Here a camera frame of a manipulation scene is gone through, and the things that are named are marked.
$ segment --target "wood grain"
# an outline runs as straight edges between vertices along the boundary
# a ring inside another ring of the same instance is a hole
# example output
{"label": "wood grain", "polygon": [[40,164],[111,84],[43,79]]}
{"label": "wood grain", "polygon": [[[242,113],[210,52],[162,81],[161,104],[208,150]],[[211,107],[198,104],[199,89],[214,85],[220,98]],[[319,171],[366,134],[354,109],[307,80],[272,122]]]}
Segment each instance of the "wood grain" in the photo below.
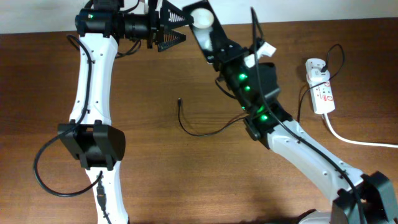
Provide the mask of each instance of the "wood grain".
{"label": "wood grain", "polygon": [[[347,61],[333,80],[336,132],[349,139],[397,143],[398,19],[262,24],[278,48],[279,100],[297,115],[306,59],[325,58],[340,43]],[[250,25],[225,26],[241,45]],[[220,128],[241,113],[214,85],[185,27],[187,41],[161,54],[141,49],[114,64],[113,126],[126,135],[121,166],[124,206],[133,223],[238,223],[296,217],[330,206],[320,191],[285,159],[250,139],[243,123],[209,138],[186,135],[177,121],[177,98],[192,131]],[[79,61],[64,32],[0,35],[0,223],[96,223],[92,193],[57,198],[36,183],[32,163],[39,147],[67,122],[75,99]],[[130,43],[121,41],[120,51]],[[341,60],[333,52],[330,70]],[[314,139],[368,174],[379,170],[398,192],[398,151],[355,146],[334,138],[303,103],[302,126]],[[79,162],[58,142],[39,165],[44,181],[62,192],[89,184]]]}

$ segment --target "electrical outlet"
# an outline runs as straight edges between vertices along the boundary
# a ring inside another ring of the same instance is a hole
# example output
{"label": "electrical outlet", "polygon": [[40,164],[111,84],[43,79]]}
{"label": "electrical outlet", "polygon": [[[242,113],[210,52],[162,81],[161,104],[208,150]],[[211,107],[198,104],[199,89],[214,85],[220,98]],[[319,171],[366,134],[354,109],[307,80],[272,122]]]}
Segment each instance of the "electrical outlet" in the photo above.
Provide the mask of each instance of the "electrical outlet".
{"label": "electrical outlet", "polygon": [[319,83],[326,82],[310,90],[312,106],[316,114],[330,113],[336,109],[330,82],[328,81],[330,73],[328,70],[324,73],[321,72],[321,69],[324,66],[325,61],[317,58],[308,59],[305,63],[305,67],[307,69],[307,81],[310,88]]}

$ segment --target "wooden table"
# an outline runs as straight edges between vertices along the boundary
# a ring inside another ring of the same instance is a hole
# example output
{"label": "wooden table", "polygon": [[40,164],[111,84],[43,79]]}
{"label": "wooden table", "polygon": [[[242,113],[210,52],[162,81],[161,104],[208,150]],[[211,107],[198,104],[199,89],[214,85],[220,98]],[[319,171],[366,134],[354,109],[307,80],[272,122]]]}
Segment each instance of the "wooden table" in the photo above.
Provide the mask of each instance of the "wooden table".
{"label": "wooden table", "polygon": [[[306,59],[325,58],[340,43],[346,65],[332,82],[336,110],[331,122],[349,139],[397,143],[398,19],[263,24],[278,48],[280,103],[297,115]],[[248,46],[251,26],[225,26],[228,37]],[[114,63],[113,126],[126,135],[121,166],[124,206],[133,223],[238,223],[296,217],[311,208],[327,211],[320,191],[292,164],[250,139],[243,123],[222,134],[195,138],[177,121],[206,133],[223,126],[241,108],[214,85],[188,28],[187,41],[159,54],[144,47]],[[66,123],[75,100],[79,56],[64,32],[0,35],[0,223],[96,223],[93,194],[58,198],[35,181],[36,152]],[[120,51],[131,43],[121,41]],[[340,64],[338,51],[330,70]],[[310,97],[303,128],[347,163],[372,174],[379,170],[398,192],[398,150],[347,144],[332,136]],[[80,190],[89,184],[78,161],[60,142],[44,153],[39,170],[52,188]]]}

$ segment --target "round white object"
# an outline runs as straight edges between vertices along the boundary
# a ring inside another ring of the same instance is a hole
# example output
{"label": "round white object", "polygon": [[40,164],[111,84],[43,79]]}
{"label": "round white object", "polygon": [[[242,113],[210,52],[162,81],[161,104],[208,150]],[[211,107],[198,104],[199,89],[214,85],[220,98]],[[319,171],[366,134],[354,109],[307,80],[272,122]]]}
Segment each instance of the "round white object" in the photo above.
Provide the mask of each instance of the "round white object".
{"label": "round white object", "polygon": [[191,16],[193,17],[193,25],[199,29],[209,28],[214,23],[213,13],[204,8],[195,9],[191,12]]}

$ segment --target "white background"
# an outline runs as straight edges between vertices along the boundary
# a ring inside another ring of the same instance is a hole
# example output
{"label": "white background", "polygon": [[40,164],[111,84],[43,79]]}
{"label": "white background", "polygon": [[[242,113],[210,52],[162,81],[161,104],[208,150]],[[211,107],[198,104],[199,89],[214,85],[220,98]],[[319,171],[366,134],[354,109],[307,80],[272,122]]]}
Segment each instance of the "white background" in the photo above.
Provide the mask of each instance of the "white background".
{"label": "white background", "polygon": [[[181,8],[198,0],[170,0]],[[75,16],[87,0],[1,0],[0,33],[75,30]],[[124,0],[126,7],[136,0]],[[222,24],[398,17],[398,0],[210,0]],[[142,14],[142,3],[134,11]]]}

